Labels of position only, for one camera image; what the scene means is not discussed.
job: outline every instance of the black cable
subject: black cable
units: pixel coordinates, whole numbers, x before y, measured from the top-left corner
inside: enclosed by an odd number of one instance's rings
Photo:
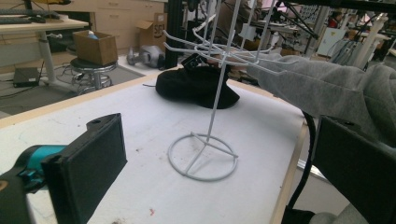
[[[369,67],[369,62],[367,62],[366,65],[364,65],[364,67],[363,67],[362,70],[365,72],[365,71],[367,71],[367,68],[368,68],[368,67]]]
[[[283,36],[280,32],[277,32],[279,35],[280,35],[280,37],[282,37],[282,44],[281,44],[281,46],[283,46],[283,43],[285,43],[285,41],[287,40],[286,39],[286,37],[285,36]]]
[[[340,39],[340,40],[338,40],[337,42],[335,42],[335,43],[332,45],[332,47],[329,48],[329,50],[328,50],[327,53],[326,53],[326,56],[327,56],[327,57],[334,57],[333,55],[335,55],[335,54],[337,54],[337,55],[335,56],[335,58],[337,58],[338,56],[340,56],[341,52],[342,52],[343,49],[346,47],[347,43],[349,43],[349,41],[346,42],[345,45],[344,45],[342,48],[340,48],[337,52],[333,53],[332,55],[329,55],[330,51],[332,51],[332,49],[334,49],[334,47],[335,47],[340,41],[342,41],[342,39]]]
[[[359,29],[359,31],[355,34],[355,36],[353,37],[353,40],[358,42],[359,41],[359,37],[360,34],[363,32],[363,30],[367,27],[367,25],[369,24],[370,21],[372,21],[372,19],[374,19],[375,17],[377,17],[379,14],[375,14],[374,16],[372,16],[367,22],[365,22],[363,24],[363,26]]]
[[[350,57],[352,57],[353,52],[355,51],[356,47],[357,47],[357,42],[353,41],[352,46],[350,47],[350,50],[346,53],[346,58],[343,59],[343,61],[337,62],[337,63],[340,65],[346,65],[349,62]]]
[[[307,33],[309,33],[312,37],[314,37],[315,39],[318,39],[319,36],[308,26],[308,24],[305,23],[305,21],[302,19],[302,17],[300,16],[300,14],[297,12],[297,10],[294,8],[294,6],[292,4],[290,4],[289,2],[284,2],[283,3],[291,12],[294,13],[294,15],[296,16],[295,19],[290,18],[286,13],[284,12],[278,12],[280,15],[282,15],[285,19],[287,19],[288,21],[290,21],[291,23],[293,23],[294,25],[300,27],[302,30],[306,31]]]
[[[22,3],[22,4],[17,4],[15,7],[20,7],[20,6],[22,6],[22,5],[24,5],[24,3]]]
[[[314,118],[309,114],[305,113],[303,115],[306,120],[306,124],[308,125],[309,131],[309,149],[308,149],[308,158],[306,159],[305,168],[303,171],[303,175],[301,177],[300,183],[298,184],[296,190],[294,191],[293,195],[290,198],[289,204],[287,205],[288,208],[293,208],[297,202],[298,197],[300,196],[303,188],[305,187],[306,181],[308,180],[309,174],[311,173],[312,168],[312,151],[314,148],[315,143],[315,136],[317,135],[316,125],[314,122]]]
[[[44,61],[43,61],[43,63],[41,64],[40,74],[38,75],[38,81],[40,81],[41,75],[43,74],[43,67],[44,67]]]
[[[2,96],[0,96],[0,99],[11,98],[11,97],[17,96],[18,94],[20,94],[20,93],[22,93],[22,92],[29,91],[29,90],[31,90],[31,89],[33,89],[33,88],[35,88],[35,87],[31,87],[31,88],[29,88],[29,89],[26,89],[26,90],[23,90],[23,91],[18,91],[18,92],[11,93],[11,94],[8,94],[8,95],[2,95]]]

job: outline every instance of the desk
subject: desk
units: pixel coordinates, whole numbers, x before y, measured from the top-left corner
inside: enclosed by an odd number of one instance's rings
[[[38,42],[24,43],[18,45],[4,45],[0,48],[0,67],[15,63],[30,62],[42,58],[46,65],[47,77],[41,80],[58,86],[75,90],[71,85],[57,81],[54,74],[50,45],[46,31],[82,28],[87,26],[85,21],[63,20],[62,22],[29,23],[0,25],[0,35],[20,35],[36,33]]]
[[[280,223],[306,133],[301,111],[229,80],[241,99],[218,110],[212,135],[233,148],[238,165],[223,180],[196,181],[172,168],[167,149],[191,131],[206,133],[211,110],[165,100],[142,85],[155,84],[155,78],[1,119],[0,172],[29,146],[67,145],[86,131],[88,121],[121,113],[128,163],[90,223]],[[45,190],[29,194],[29,200],[37,223],[56,223]]]

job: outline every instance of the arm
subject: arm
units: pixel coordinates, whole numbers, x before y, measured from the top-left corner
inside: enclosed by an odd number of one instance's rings
[[[275,96],[312,116],[328,115],[350,120],[361,130],[396,146],[396,71],[383,65],[363,72],[356,67],[308,61],[297,56],[262,55],[260,61],[273,75],[255,67],[247,73]]]

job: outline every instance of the circular wire base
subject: circular wire base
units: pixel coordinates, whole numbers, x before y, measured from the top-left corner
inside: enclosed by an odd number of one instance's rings
[[[173,167],[176,171],[178,171],[181,175],[187,176],[187,177],[189,177],[189,178],[191,178],[191,179],[200,180],[200,181],[216,181],[216,180],[221,180],[221,179],[223,179],[223,178],[229,176],[229,175],[235,170],[235,167],[236,167],[236,164],[237,164],[237,158],[238,158],[238,156],[235,155],[234,152],[233,152],[233,150],[232,150],[225,142],[223,142],[222,140],[220,140],[220,139],[218,139],[217,137],[214,137],[214,136],[209,136],[209,140],[210,140],[210,139],[215,140],[215,141],[217,141],[218,143],[220,143],[221,145],[223,145],[224,147],[226,147],[227,149],[223,149],[223,148],[221,148],[221,147],[219,147],[219,146],[215,146],[215,145],[209,143],[209,141],[206,141],[207,137],[208,137],[207,134],[202,134],[202,133],[191,133],[191,134],[187,134],[187,135],[181,136],[181,137],[179,137],[175,142],[173,142],[173,143],[171,144],[171,146],[169,147],[169,149],[168,149],[168,159],[169,159],[169,162],[171,163],[172,167]],[[187,138],[196,138],[196,139],[198,139],[199,141],[201,141],[201,142],[203,143],[204,146],[203,146],[203,148],[201,148],[201,149],[199,150],[198,153],[196,153],[196,154],[193,156],[194,158],[191,160],[191,162],[189,163],[189,165],[187,166],[187,168],[183,171],[182,168],[180,168],[179,165],[177,165],[177,164],[175,163],[175,161],[174,161],[174,148],[175,148],[175,146],[176,146],[178,143],[180,143],[182,140],[185,140],[185,139],[187,139]],[[218,150],[219,152],[223,153],[224,155],[233,157],[231,169],[228,170],[228,171],[226,171],[226,172],[224,172],[223,174],[220,174],[220,175],[217,175],[217,176],[211,176],[211,177],[202,177],[202,176],[198,176],[198,175],[196,175],[196,174],[189,173],[190,168],[197,162],[197,160],[198,160],[201,156],[203,156],[203,152],[204,152],[204,150],[205,150],[206,147],[211,147],[210,149],[216,149],[216,150]]]

